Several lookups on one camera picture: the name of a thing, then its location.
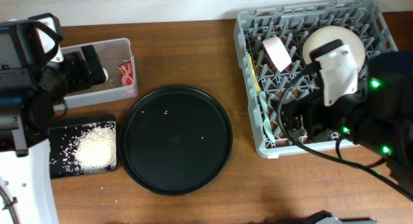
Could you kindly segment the mint green spatula utensil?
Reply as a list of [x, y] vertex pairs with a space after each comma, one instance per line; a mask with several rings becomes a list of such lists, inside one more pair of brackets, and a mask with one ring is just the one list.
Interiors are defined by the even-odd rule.
[[263, 111], [263, 129], [265, 134], [267, 135], [268, 139], [270, 140], [271, 143], [275, 143], [275, 137], [272, 132], [272, 127], [270, 124], [269, 116], [268, 116], [268, 106], [267, 106], [267, 98], [266, 94], [264, 91], [260, 91], [258, 93], [258, 98], [259, 98], [259, 104], [262, 108]]

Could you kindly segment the pink bowl with rice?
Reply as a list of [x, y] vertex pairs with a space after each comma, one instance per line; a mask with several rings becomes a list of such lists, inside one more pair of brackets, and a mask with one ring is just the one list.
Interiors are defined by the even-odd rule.
[[280, 38], [266, 39], [263, 41], [263, 45], [278, 72], [284, 71], [291, 64], [290, 54]]

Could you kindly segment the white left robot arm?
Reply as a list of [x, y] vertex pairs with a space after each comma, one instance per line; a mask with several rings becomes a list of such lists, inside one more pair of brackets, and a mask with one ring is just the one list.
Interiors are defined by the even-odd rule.
[[48, 125], [65, 96], [104, 83], [92, 45], [63, 54], [50, 13], [1, 23], [1, 222], [57, 223]]

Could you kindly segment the red snack wrapper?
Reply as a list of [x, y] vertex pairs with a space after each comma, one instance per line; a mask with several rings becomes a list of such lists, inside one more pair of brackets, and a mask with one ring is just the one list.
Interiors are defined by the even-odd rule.
[[121, 75], [121, 82], [124, 87], [130, 86], [134, 79], [133, 79], [133, 67], [132, 62], [127, 61], [122, 65], [118, 66], [119, 73]]

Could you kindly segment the yellow spatula utensil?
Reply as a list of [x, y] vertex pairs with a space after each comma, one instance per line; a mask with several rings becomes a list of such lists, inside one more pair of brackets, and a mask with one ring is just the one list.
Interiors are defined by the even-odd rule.
[[251, 67], [251, 74], [252, 74], [252, 78], [253, 78], [253, 82], [254, 82], [254, 88], [256, 90], [256, 94], [259, 95], [260, 92], [261, 92], [261, 88], [260, 88], [259, 83], [257, 81], [257, 77], [256, 77], [256, 73], [255, 73], [255, 67], [254, 67], [251, 55], [248, 55], [248, 58], [249, 58], [249, 63], [250, 63], [250, 67]]

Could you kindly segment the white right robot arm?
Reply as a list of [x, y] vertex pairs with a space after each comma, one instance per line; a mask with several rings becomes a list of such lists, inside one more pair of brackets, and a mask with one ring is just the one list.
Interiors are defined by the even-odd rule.
[[[312, 74], [318, 90], [297, 100], [283, 93], [271, 101], [283, 135], [313, 155], [363, 170], [412, 199], [412, 52], [371, 58], [361, 79], [350, 47], [335, 39], [310, 52], [310, 63], [286, 92]], [[297, 141], [301, 129], [311, 142], [337, 132], [336, 145], [346, 139], [381, 159], [362, 165], [312, 150]]]

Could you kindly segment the white tissue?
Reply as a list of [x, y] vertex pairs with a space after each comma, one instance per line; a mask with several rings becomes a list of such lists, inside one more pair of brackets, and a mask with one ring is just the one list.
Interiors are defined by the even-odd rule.
[[102, 70], [103, 70], [103, 73], [105, 75], [105, 81], [107, 81], [108, 80], [108, 73], [107, 73], [106, 69], [102, 68]]

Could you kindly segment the beige bowl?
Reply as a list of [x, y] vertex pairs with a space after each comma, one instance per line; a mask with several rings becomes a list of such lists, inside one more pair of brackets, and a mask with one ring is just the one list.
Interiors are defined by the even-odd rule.
[[303, 59], [306, 64], [311, 62], [310, 52], [333, 40], [340, 39], [344, 45], [348, 45], [356, 62], [358, 72], [365, 62], [365, 48], [361, 39], [349, 29], [340, 26], [326, 26], [310, 34], [303, 45]]

